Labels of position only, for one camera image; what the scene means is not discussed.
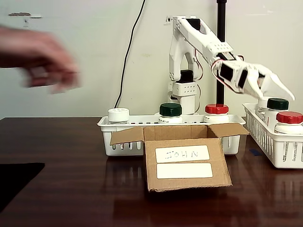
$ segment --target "blue tape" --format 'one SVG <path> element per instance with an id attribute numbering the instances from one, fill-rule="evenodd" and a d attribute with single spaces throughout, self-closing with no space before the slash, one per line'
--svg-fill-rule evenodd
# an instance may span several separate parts
<path id="1" fill-rule="evenodd" d="M 254 156 L 261 156 L 262 154 L 260 152 L 258 152 L 256 149 L 250 149 L 250 152 L 254 155 Z"/>

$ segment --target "black pole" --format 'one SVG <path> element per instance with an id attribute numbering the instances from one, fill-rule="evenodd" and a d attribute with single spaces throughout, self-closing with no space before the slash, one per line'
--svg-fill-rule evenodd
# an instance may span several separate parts
<path id="1" fill-rule="evenodd" d="M 225 21 L 226 21 L 227 0 L 217 0 L 217 37 L 225 42 Z M 217 80 L 217 104 L 224 104 L 224 85 Z"/>

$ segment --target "white bottle cap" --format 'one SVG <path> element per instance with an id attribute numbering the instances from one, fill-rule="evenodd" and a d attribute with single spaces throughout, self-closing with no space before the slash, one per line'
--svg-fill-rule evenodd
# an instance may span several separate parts
<path id="1" fill-rule="evenodd" d="M 263 96 L 262 98 L 258 99 L 258 107 L 267 108 L 267 102 L 270 98 L 272 97 Z"/>
<path id="2" fill-rule="evenodd" d="M 114 108 L 108 110 L 108 121 L 110 122 L 126 122 L 129 120 L 129 109 Z"/>

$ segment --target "black cable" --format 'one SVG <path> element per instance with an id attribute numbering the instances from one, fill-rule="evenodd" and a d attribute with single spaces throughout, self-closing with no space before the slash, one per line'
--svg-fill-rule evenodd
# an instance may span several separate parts
<path id="1" fill-rule="evenodd" d="M 124 74 L 125 74 L 125 68 L 126 68 L 126 62 L 127 62 L 127 57 L 128 57 L 128 54 L 129 54 L 129 51 L 131 49 L 131 45 L 132 45 L 132 41 L 133 41 L 133 37 L 134 37 L 134 30 L 136 28 L 136 25 L 141 17 L 141 14 L 142 14 L 142 11 L 143 11 L 143 8 L 144 8 L 144 5 L 145 5 L 145 2 L 146 0 L 143 0 L 142 2 L 142 5 L 141 5 L 141 9 L 140 9 L 140 12 L 139 12 L 139 15 L 133 25 L 133 28 L 132 28 L 132 32 L 131 32 L 131 38 L 129 40 L 129 44 L 128 44 L 128 47 L 127 47 L 127 51 L 126 51 L 126 55 L 125 55 L 125 58 L 124 58 L 124 63 L 123 63 L 123 70 L 122 70 L 122 76 L 121 76 L 121 83 L 120 83 L 120 91 L 119 91 L 119 96 L 117 98 L 117 101 L 115 103 L 115 107 L 114 108 L 117 108 L 118 107 L 118 104 L 120 102 L 120 99 L 121 99 L 121 96 L 122 96 L 122 89 L 123 89 L 123 81 L 124 81 Z"/>

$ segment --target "white wall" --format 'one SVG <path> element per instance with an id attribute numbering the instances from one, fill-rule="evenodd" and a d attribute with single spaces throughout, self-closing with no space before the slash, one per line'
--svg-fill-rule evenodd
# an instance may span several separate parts
<path id="1" fill-rule="evenodd" d="M 129 34 L 142 0 L 1 0 L 0 22 L 23 28 L 12 12 L 41 14 L 28 29 L 54 33 L 81 69 L 81 88 L 51 95 L 46 87 L 25 89 L 18 70 L 0 70 L 0 118 L 28 116 L 103 116 L 118 95 Z M 293 91 L 291 109 L 303 112 L 299 81 L 303 26 L 298 0 L 228 0 L 228 41 L 249 62 L 266 65 Z M 216 31 L 215 0 L 147 0 L 125 74 L 120 106 L 131 114 L 153 114 L 166 101 L 171 26 L 167 15 L 196 15 Z M 201 110 L 215 101 L 215 79 L 204 64 Z M 253 98 L 226 92 L 231 113 L 244 115 L 241 103 Z"/>

